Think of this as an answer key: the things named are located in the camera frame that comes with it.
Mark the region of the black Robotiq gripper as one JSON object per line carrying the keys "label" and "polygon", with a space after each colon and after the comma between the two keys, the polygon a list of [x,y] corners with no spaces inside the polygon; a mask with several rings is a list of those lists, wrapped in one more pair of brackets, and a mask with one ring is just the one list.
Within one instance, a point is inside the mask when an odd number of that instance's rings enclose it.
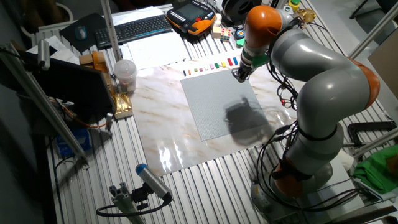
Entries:
{"label": "black Robotiq gripper", "polygon": [[232,74],[238,82],[243,83],[252,74],[251,67],[237,67],[232,69]]}

